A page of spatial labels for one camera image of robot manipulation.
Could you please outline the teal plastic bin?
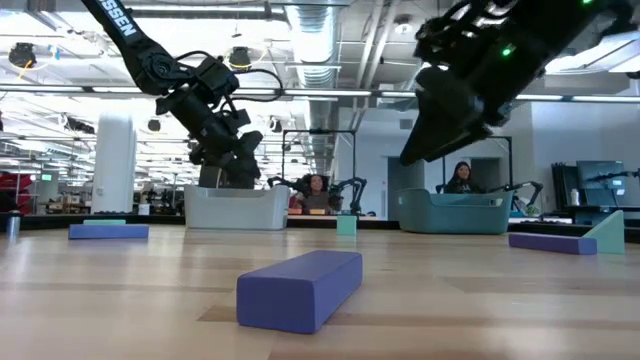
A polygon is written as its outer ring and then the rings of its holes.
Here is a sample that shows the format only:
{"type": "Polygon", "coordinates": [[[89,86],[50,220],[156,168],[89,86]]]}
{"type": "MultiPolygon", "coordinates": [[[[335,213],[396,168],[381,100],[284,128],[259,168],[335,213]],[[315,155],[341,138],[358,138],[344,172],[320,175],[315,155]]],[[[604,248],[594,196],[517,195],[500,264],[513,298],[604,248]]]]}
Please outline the teal plastic bin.
{"type": "Polygon", "coordinates": [[[508,229],[513,191],[436,194],[426,189],[396,192],[400,229],[424,234],[499,235],[508,229]]]}

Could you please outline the light grey plastic bin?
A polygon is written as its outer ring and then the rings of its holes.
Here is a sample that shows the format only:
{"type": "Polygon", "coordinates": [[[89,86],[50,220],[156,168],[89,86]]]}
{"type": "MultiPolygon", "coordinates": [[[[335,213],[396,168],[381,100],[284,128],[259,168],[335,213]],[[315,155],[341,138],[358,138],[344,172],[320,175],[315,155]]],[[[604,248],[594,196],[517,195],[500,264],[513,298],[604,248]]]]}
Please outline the light grey plastic bin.
{"type": "Polygon", "coordinates": [[[289,188],[268,190],[186,186],[185,222],[191,229],[282,230],[289,188]]]}

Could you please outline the teal cube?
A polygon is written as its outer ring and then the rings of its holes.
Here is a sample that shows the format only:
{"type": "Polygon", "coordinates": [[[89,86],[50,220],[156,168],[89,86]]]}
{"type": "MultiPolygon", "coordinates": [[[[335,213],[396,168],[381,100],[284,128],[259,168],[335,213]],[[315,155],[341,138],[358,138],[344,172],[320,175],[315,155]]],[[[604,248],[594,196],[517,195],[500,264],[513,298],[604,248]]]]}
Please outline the teal cube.
{"type": "Polygon", "coordinates": [[[358,228],[358,217],[355,215],[339,215],[336,218],[336,233],[339,236],[355,236],[358,228]]]}

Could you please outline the red and dark object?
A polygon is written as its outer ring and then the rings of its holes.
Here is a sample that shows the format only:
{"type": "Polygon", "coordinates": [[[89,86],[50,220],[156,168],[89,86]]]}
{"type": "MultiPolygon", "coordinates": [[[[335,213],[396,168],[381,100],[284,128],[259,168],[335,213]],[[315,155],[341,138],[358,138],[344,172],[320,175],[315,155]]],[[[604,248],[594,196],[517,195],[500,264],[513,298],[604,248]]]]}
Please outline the red and dark object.
{"type": "Polygon", "coordinates": [[[35,214],[38,197],[34,174],[0,172],[0,213],[35,214]]]}

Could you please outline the silver metal cylinder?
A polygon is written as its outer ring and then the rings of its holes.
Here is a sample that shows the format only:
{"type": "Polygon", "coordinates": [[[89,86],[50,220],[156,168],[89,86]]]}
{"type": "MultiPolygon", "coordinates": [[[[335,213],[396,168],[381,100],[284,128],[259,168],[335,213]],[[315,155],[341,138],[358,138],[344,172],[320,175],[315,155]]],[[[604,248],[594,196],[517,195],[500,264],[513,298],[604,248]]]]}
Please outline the silver metal cylinder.
{"type": "Polygon", "coordinates": [[[6,237],[7,241],[14,244],[20,236],[22,214],[19,211],[11,211],[7,214],[6,237]]]}

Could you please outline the thick purple rectangular block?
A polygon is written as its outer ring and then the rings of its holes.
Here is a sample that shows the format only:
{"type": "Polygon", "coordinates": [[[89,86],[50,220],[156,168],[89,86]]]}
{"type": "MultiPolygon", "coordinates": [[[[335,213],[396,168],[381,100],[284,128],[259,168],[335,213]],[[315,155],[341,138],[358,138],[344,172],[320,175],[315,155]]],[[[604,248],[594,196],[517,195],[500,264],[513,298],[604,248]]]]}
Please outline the thick purple rectangular block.
{"type": "Polygon", "coordinates": [[[360,253],[308,252],[240,275],[236,320],[247,327],[314,334],[362,281],[360,253]]]}

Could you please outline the grey door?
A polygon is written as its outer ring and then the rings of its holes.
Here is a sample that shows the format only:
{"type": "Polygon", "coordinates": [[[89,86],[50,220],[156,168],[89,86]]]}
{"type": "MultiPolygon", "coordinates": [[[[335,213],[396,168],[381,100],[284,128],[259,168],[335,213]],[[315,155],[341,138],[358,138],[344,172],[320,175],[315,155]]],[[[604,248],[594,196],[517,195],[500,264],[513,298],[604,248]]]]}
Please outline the grey door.
{"type": "Polygon", "coordinates": [[[410,188],[423,188],[424,162],[418,161],[409,166],[403,166],[398,157],[389,157],[387,160],[387,218],[396,221],[398,218],[396,194],[400,190],[410,188]]]}
{"type": "Polygon", "coordinates": [[[491,190],[502,184],[499,158],[472,158],[471,177],[482,190],[491,190]]]}

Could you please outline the black aluminium table frame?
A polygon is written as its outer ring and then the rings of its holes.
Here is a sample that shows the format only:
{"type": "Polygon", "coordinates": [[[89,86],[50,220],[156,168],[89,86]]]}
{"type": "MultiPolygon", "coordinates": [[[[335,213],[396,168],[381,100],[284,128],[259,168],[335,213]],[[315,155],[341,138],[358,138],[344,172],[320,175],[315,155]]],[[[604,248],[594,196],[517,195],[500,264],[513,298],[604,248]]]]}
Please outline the black aluminium table frame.
{"type": "MultiPolygon", "coordinates": [[[[62,229],[71,224],[80,224],[86,219],[112,220],[124,219],[128,224],[147,225],[184,225],[185,218],[175,215],[132,215],[132,214],[106,214],[106,215],[22,215],[20,220],[21,230],[46,230],[62,229]]],[[[287,226],[291,228],[336,228],[337,220],[328,216],[303,218],[302,216],[292,217],[287,220],[287,226]]],[[[373,218],[361,217],[358,222],[358,229],[363,230],[399,230],[397,221],[374,220],[373,218]]],[[[591,229],[589,225],[575,225],[564,223],[543,223],[524,221],[510,223],[509,232],[558,234],[566,236],[584,235],[591,229]]]]}

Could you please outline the person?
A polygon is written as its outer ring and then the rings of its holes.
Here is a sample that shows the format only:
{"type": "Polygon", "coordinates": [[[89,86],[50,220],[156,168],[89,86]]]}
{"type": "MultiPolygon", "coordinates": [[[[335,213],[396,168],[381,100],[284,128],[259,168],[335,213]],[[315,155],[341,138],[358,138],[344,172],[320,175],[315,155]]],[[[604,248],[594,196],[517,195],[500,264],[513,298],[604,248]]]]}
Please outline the person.
{"type": "Polygon", "coordinates": [[[471,177],[471,167],[460,161],[454,168],[451,179],[446,183],[444,193],[447,194],[481,194],[484,190],[471,177]]]}
{"type": "Polygon", "coordinates": [[[306,192],[298,192],[290,198],[289,207],[301,209],[303,214],[310,214],[312,210],[324,210],[326,213],[338,210],[337,196],[329,192],[329,180],[319,174],[307,174],[301,178],[307,186],[306,192]]]}

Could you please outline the long purple block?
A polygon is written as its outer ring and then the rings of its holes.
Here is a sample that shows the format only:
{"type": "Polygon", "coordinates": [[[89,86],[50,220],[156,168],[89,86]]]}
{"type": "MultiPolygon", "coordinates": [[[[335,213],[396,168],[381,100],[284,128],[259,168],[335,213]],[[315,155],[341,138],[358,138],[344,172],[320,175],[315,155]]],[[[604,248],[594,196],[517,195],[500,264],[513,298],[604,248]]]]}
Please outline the long purple block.
{"type": "Polygon", "coordinates": [[[73,224],[69,227],[70,240],[88,239],[147,239],[150,228],[145,224],[73,224]]]}
{"type": "Polygon", "coordinates": [[[512,233],[508,236],[508,243],[513,248],[570,255],[596,255],[598,253],[597,240],[594,238],[512,233]]]}

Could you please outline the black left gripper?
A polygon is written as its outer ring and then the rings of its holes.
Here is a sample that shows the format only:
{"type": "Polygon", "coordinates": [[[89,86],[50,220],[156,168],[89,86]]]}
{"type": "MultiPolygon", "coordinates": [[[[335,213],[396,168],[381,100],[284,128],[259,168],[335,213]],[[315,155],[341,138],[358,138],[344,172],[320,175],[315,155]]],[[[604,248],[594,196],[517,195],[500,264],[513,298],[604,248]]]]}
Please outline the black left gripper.
{"type": "Polygon", "coordinates": [[[171,113],[199,143],[189,154],[194,165],[227,168],[233,181],[254,181],[261,177],[255,149],[263,135],[259,131],[243,133],[239,129],[251,120],[246,110],[214,112],[193,91],[180,88],[156,99],[156,114],[171,113]],[[230,151],[234,159],[230,162],[230,151]]]}

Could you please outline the teal wedge block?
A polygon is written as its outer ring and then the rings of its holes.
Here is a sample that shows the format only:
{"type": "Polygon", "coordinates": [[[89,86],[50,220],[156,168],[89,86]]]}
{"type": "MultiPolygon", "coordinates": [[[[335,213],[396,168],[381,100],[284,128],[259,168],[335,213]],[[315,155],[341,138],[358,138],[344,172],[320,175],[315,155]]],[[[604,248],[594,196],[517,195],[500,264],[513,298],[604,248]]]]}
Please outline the teal wedge block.
{"type": "Polygon", "coordinates": [[[596,240],[597,251],[605,254],[625,253],[624,213],[617,210],[596,224],[584,235],[596,240]]]}

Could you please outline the overhead bar with strip lights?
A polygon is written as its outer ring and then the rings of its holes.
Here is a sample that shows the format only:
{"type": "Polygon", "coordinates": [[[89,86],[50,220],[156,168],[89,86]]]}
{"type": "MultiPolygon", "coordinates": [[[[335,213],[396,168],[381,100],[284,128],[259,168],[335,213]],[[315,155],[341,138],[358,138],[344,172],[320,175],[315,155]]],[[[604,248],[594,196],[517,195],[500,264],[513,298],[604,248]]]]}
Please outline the overhead bar with strip lights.
{"type": "MultiPolygon", "coordinates": [[[[7,93],[36,93],[36,94],[106,94],[106,95],[131,95],[142,96],[136,87],[94,87],[94,86],[72,86],[72,85],[22,85],[22,84],[2,84],[0,92],[7,93]]],[[[306,98],[366,98],[374,97],[381,99],[409,99],[414,97],[412,91],[380,91],[380,90],[339,90],[339,89],[285,89],[277,90],[270,88],[241,88],[235,92],[239,96],[266,97],[281,94],[289,97],[306,98]]],[[[640,96],[604,96],[604,95],[538,95],[520,94],[516,101],[528,102],[567,102],[567,103],[611,103],[611,104],[637,104],[640,105],[640,96]]]]}

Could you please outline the dark computer monitor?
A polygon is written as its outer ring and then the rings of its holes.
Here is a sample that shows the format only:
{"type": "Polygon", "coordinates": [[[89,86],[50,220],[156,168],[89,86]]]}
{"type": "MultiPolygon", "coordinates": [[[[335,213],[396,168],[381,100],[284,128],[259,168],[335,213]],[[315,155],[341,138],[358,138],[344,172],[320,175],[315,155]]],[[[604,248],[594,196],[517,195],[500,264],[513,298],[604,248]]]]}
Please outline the dark computer monitor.
{"type": "Polygon", "coordinates": [[[578,161],[578,184],[581,190],[625,190],[625,167],[622,161],[578,161]]]}

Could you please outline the black background station frame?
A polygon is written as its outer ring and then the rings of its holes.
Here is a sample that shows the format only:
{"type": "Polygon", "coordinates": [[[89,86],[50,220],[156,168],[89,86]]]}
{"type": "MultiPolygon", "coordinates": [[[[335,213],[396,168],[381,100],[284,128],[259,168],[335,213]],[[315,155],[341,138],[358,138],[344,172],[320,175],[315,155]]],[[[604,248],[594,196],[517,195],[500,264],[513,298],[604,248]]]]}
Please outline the black background station frame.
{"type": "Polygon", "coordinates": [[[453,175],[456,164],[465,161],[470,166],[472,158],[499,158],[501,160],[500,186],[513,183],[513,141],[510,136],[490,136],[485,140],[468,145],[439,160],[442,184],[446,184],[453,175]]]}
{"type": "MultiPolygon", "coordinates": [[[[309,130],[284,130],[282,133],[282,143],[281,143],[281,175],[280,177],[284,178],[285,175],[285,155],[287,152],[290,151],[290,148],[292,145],[299,145],[301,147],[305,147],[305,143],[302,142],[301,140],[298,140],[298,136],[301,135],[302,137],[306,137],[307,139],[311,139],[313,140],[315,137],[329,137],[329,136],[333,136],[335,139],[335,144],[338,143],[338,138],[341,134],[349,134],[352,137],[352,142],[351,142],[351,150],[352,150],[352,171],[351,171],[351,177],[348,179],[351,179],[353,177],[358,177],[356,175],[356,171],[357,171],[357,159],[356,159],[356,132],[353,130],[330,130],[330,129],[322,129],[322,128],[316,128],[316,129],[309,129],[309,130]]],[[[338,183],[338,182],[334,182],[332,180],[331,177],[326,176],[329,180],[329,187],[334,184],[334,183],[338,183]]]]}

